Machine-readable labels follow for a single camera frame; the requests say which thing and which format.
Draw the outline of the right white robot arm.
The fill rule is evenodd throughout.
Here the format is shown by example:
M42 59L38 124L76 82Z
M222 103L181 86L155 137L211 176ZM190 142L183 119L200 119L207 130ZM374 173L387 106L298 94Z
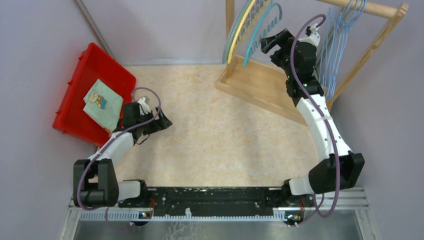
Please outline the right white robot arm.
M287 29L260 40L264 54L279 46L270 55L271 62L284 70L287 94L303 116L318 152L319 163L306 175L284 181L281 199L287 206L295 206L304 195L353 188L365 165L363 155L353 152L340 135L314 75L319 43L317 32L295 40Z

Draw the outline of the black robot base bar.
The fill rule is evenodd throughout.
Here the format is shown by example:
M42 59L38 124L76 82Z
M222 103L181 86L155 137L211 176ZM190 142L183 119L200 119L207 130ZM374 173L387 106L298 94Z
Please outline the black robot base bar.
M287 197L281 187L149 187L120 208L147 208L155 217L270 217L278 208L312 207L312 195Z

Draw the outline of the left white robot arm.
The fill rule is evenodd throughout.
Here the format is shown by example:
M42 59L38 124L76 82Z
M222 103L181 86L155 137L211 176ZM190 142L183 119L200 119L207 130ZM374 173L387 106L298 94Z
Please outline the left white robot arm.
M149 137L173 125L159 107L156 113L144 101L123 105L123 117L109 140L93 155L73 165L73 202L84 210L113 207L130 199L138 207L149 203L144 180L118 181L114 165L142 136Z

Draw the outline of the purple wavy hanger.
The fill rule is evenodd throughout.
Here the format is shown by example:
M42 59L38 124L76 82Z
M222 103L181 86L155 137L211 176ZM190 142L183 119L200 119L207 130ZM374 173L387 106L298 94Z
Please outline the purple wavy hanger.
M246 0L244 2L243 6L238 11L237 16L234 18L234 21L233 21L231 28L230 28L230 32L229 32L227 39L226 39L225 47L224 47L223 52L222 52L222 58L221 58L222 64L225 64L228 60L230 46L231 46L231 43L233 42L234 34L236 33L236 27L238 27L240 25L241 18L243 17L243 14L246 12L247 7L249 6L250 2L251 2L250 0Z

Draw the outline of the teal blue wavy hanger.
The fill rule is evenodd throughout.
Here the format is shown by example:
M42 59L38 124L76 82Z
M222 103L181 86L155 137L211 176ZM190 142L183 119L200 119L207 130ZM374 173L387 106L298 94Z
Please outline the teal blue wavy hanger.
M271 21L266 25L265 28L261 29L262 24L266 20L268 14L273 10L278 9L278 15L274 16ZM270 5L265 9L261 17L259 18L259 21L254 29L254 32L252 34L252 37L250 39L250 42L248 44L248 47L246 49L244 60L242 63L243 67L246 67L248 62L250 61L251 57L254 55L255 51L260 47L261 45L261 39L266 38L267 35L273 30L273 28L283 19L283 9L280 3L278 2L270 2Z

